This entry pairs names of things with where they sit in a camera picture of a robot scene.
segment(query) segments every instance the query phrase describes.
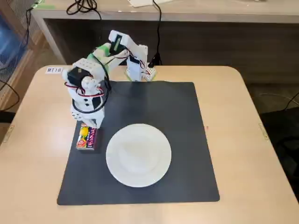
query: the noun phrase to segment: black mat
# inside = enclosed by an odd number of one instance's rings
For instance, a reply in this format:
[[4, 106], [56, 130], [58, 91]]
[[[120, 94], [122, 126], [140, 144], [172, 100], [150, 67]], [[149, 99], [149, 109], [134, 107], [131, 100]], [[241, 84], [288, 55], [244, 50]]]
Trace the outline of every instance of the black mat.
[[[215, 202], [219, 193], [193, 83], [113, 82], [97, 152], [75, 148], [76, 126], [59, 192], [59, 205]], [[135, 123], [162, 131], [171, 145], [165, 176], [145, 188], [131, 188], [110, 174], [105, 154], [111, 137]]]

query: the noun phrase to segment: ceramic plate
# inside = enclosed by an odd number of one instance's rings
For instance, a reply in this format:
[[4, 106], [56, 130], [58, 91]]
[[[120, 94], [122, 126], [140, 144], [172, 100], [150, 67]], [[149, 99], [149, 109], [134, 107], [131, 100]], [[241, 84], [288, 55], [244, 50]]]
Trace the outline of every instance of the ceramic plate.
[[108, 143], [108, 169], [116, 180], [136, 188], [150, 186], [167, 172], [171, 147], [153, 126], [133, 124], [119, 130]]

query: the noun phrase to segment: cable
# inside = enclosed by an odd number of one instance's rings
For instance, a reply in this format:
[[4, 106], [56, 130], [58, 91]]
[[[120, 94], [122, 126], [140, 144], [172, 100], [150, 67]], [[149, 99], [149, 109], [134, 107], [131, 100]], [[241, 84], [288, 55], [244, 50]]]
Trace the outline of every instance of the cable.
[[161, 18], [162, 18], [162, 11], [160, 6], [155, 2], [155, 0], [153, 0], [155, 6], [158, 8], [159, 10], [159, 22], [158, 22], [158, 27], [157, 27], [157, 35], [158, 35], [158, 44], [157, 44], [157, 52], [154, 55], [153, 59], [151, 60], [151, 62], [149, 63], [149, 67], [153, 68], [156, 65], [162, 65], [162, 60], [161, 60], [161, 56], [159, 53], [159, 46], [160, 46], [160, 24], [161, 24]]
[[104, 70], [104, 72], [105, 72], [104, 83], [105, 83], [105, 86], [106, 86], [107, 91], [106, 91], [105, 99], [104, 99], [104, 102], [102, 103], [102, 105], [101, 105], [99, 108], [97, 108], [97, 109], [95, 109], [95, 110], [93, 110], [93, 111], [83, 111], [83, 110], [80, 110], [79, 108], [76, 107], [76, 105], [75, 105], [75, 100], [73, 99], [73, 100], [72, 100], [72, 105], [73, 105], [74, 109], [75, 109], [76, 111], [78, 111], [78, 112], [80, 112], [80, 113], [84, 113], [84, 114], [95, 113], [95, 112], [101, 110], [101, 109], [105, 106], [105, 104], [106, 104], [106, 102], [107, 102], [107, 100], [108, 100], [109, 94], [110, 94], [110, 92], [111, 92], [111, 90], [112, 90], [112, 87], [111, 87], [111, 85], [110, 85], [110, 79], [109, 79], [108, 71], [107, 71], [107, 69], [105, 68], [105, 65], [104, 65], [99, 59], [97, 59], [96, 56], [94, 56], [93, 54], [92, 54], [92, 56], [93, 56], [93, 58], [94, 58], [94, 59], [95, 59], [95, 60], [102, 66], [102, 68], [103, 68], [103, 70]]
[[16, 106], [18, 103], [19, 103], [19, 101], [20, 101], [20, 95], [17, 93], [17, 91], [16, 90], [14, 90], [14, 88], [10, 85], [10, 84], [8, 84], [7, 82], [4, 82], [4, 81], [2, 81], [2, 80], [0, 80], [0, 82], [2, 82], [4, 85], [7, 85], [12, 91], [14, 91], [14, 93], [16, 94], [16, 96], [17, 96], [17, 101], [14, 103], [14, 104], [12, 104], [11, 106], [9, 106], [8, 108], [6, 108], [6, 109], [3, 109], [3, 110], [0, 110], [0, 112], [4, 112], [4, 111], [8, 111], [9, 109], [11, 109], [12, 107], [14, 107], [14, 106]]
[[[12, 59], [10, 62], [8, 62], [7, 66], [4, 67], [4, 68], [1, 68], [0, 71], [3, 71], [3, 70], [5, 70], [5, 69], [9, 68], [9, 67], [10, 67], [10, 64], [11, 64], [11, 62], [12, 62], [13, 60], [15, 60], [15, 62], [14, 62], [14, 66], [13, 66], [13, 67], [15, 68], [15, 67], [16, 67], [16, 64], [18, 63], [18, 59], [19, 59], [19, 56], [20, 56], [20, 55], [19, 55], [20, 52], [22, 52], [22, 51], [27, 47], [28, 42], [29, 42], [29, 28], [30, 28], [30, 23], [31, 23], [31, 11], [32, 11], [32, 9], [33, 9], [33, 7], [30, 7], [29, 9], [26, 10], [26, 13], [25, 13], [25, 15], [26, 15], [26, 32], [25, 32], [25, 34], [24, 34], [24, 36], [23, 36], [23, 38], [22, 38], [22, 40], [21, 40], [21, 43], [20, 43], [20, 45], [19, 45], [18, 52], [17, 52], [16, 55], [13, 57], [13, 59]], [[19, 101], [20, 101], [20, 95], [17, 93], [17, 91], [16, 91], [11, 85], [8, 84], [9, 79], [10, 79], [10, 77], [9, 77], [6, 81], [0, 80], [0, 82], [3, 83], [3, 85], [2, 85], [1, 88], [0, 88], [0, 92], [1, 92], [1, 91], [3, 90], [3, 88], [7, 85], [7, 86], [8, 86], [8, 87], [9, 87], [9, 88], [16, 94], [16, 96], [18, 97], [18, 99], [17, 99], [17, 101], [16, 101], [13, 105], [11, 105], [10, 107], [8, 107], [8, 108], [6, 108], [6, 109], [0, 110], [0, 112], [8, 111], [9, 109], [11, 109], [11, 108], [14, 107], [15, 105], [17, 105], [17, 104], [19, 103]]]
[[[276, 97], [282, 97], [282, 98], [285, 98], [285, 99], [288, 99], [288, 100], [291, 100], [292, 98], [290, 97], [287, 97], [287, 96], [284, 96], [284, 95], [280, 95], [280, 94], [276, 94], [276, 93], [260, 93], [259, 96], [276, 96]], [[295, 100], [292, 100], [293, 103], [299, 105], [299, 102], [295, 101]]]
[[288, 106], [289, 106], [289, 104], [296, 98], [296, 96], [298, 96], [299, 95], [299, 92], [295, 95], [295, 96], [293, 96], [291, 99], [290, 99], [290, 101], [288, 102], [288, 104], [285, 106], [285, 108], [282, 110], [282, 111], [285, 111], [287, 108], [288, 108]]
[[[77, 7], [77, 9], [75, 11], [71, 12], [71, 9], [75, 6]], [[96, 14], [98, 14], [98, 16], [100, 18], [100, 23], [101, 23], [101, 26], [100, 26], [100, 29], [101, 29], [100, 30], [100, 40], [101, 40], [102, 33], [103, 33], [102, 16], [98, 12], [97, 8], [98, 8], [98, 3], [96, 0], [75, 0], [75, 2], [73, 4], [71, 4], [70, 6], [67, 7], [66, 13], [68, 15], [74, 15], [74, 14], [77, 14], [78, 12], [81, 12], [81, 13], [88, 13], [90, 11], [96, 12]]]

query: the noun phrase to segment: white robotic arm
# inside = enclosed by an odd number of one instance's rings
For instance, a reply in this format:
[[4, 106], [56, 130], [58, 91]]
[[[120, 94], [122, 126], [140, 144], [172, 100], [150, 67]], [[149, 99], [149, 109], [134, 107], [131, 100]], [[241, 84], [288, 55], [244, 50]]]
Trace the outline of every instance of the white robotic arm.
[[[147, 46], [137, 45], [130, 36], [115, 30], [111, 31], [109, 40], [111, 43], [101, 45], [87, 59], [82, 58], [71, 69], [63, 71], [72, 98], [72, 116], [93, 128], [100, 128], [105, 116], [111, 70], [127, 60], [127, 76], [132, 81], [141, 81], [142, 77], [150, 81], [156, 72], [147, 67]], [[103, 80], [106, 92], [100, 85]]]

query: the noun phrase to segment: desk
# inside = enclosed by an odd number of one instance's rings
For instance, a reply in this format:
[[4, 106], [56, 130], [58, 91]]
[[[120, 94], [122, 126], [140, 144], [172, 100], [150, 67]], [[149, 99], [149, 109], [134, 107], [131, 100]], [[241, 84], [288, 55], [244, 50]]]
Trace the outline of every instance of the desk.
[[[41, 68], [0, 147], [0, 223], [297, 224], [299, 205], [246, 86], [230, 67], [161, 66], [156, 80], [194, 82], [220, 201], [58, 206], [76, 121], [60, 75]], [[124, 67], [113, 80], [126, 80]]]
[[[65, 11], [73, 2], [74, 0], [45, 0], [32, 12], [54, 53], [64, 63], [68, 61], [62, 53], [62, 46], [57, 43], [61, 38], [60, 33], [63, 31], [55, 32], [45, 20], [99, 19], [95, 12], [68, 15]], [[268, 2], [247, 2], [247, 0], [174, 0], [160, 4], [160, 6], [163, 12], [163, 21], [299, 23], [299, 2], [297, 0], [269, 0]], [[158, 20], [158, 11], [153, 6], [134, 8], [127, 0], [98, 0], [98, 10], [103, 20]]]

